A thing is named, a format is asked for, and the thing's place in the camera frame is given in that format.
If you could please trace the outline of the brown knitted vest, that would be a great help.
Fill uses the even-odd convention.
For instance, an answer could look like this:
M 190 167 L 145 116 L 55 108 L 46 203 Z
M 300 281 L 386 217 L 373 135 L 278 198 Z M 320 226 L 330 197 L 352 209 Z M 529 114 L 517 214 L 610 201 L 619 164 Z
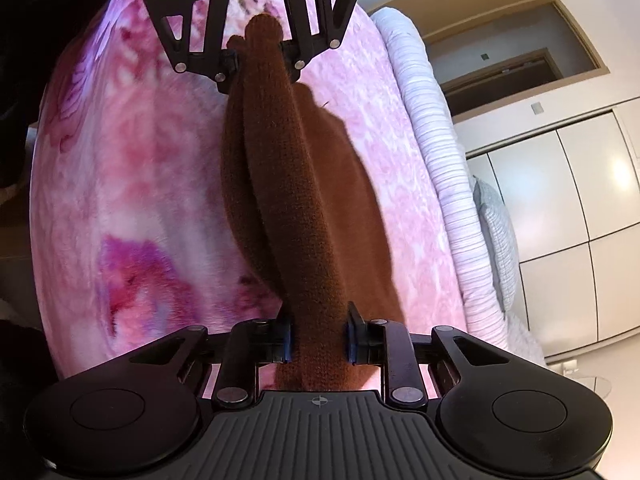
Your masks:
M 259 14 L 230 40 L 240 69 L 221 149 L 224 209 L 250 270 L 293 317 L 293 356 L 276 385 L 355 390 L 370 365 L 346 358 L 350 308 L 401 321 L 378 200 L 344 122 L 292 81 L 280 23 Z

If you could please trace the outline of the striped white duvet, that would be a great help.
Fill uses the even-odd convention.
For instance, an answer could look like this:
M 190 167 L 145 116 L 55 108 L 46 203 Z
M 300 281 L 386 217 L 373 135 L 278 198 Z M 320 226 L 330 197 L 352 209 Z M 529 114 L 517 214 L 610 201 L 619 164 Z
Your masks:
M 464 149 L 416 26 L 393 8 L 375 11 L 372 21 L 390 55 L 402 102 L 438 198 L 468 332 L 545 366 L 533 334 L 515 313 L 500 307 Z

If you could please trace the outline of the person's black trousers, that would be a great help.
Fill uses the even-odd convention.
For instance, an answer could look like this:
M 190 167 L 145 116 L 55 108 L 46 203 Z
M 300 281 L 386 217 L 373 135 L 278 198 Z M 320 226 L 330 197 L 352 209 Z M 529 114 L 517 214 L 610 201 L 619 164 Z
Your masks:
M 1 186 L 21 179 L 26 134 L 56 61 L 108 0 L 1 0 Z

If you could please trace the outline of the grey checked pillow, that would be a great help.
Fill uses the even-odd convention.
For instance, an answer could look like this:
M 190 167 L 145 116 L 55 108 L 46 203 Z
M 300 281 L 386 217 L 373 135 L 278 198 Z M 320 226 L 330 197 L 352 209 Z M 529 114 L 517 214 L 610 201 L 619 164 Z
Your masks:
M 492 284 L 506 312 L 518 290 L 518 244 L 512 222 L 499 192 L 478 177 L 474 177 L 473 200 L 488 250 Z

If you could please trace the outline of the pink rose bed blanket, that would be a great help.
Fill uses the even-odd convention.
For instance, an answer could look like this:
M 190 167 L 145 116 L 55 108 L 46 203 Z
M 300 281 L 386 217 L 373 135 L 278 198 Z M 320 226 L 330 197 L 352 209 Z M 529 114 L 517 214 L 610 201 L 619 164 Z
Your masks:
M 302 81 L 375 189 L 408 330 L 465 328 L 442 210 L 378 28 L 363 10 Z M 248 272 L 220 186 L 227 99 L 170 66 L 142 0 L 111 0 L 42 100 L 30 239 L 43 330 L 68 377 L 187 325 L 225 332 L 277 301 Z

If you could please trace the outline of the oval mirror shelf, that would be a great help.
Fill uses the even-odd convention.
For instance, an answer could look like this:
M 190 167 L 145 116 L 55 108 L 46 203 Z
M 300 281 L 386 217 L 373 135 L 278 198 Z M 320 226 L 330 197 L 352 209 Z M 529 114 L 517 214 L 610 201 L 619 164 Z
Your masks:
M 565 378 L 574 380 L 578 384 L 590 389 L 592 392 L 605 400 L 612 392 L 612 382 L 608 379 L 595 375 L 586 374 L 580 370 L 578 359 L 571 359 L 562 362 L 551 363 L 548 365 L 552 372 Z

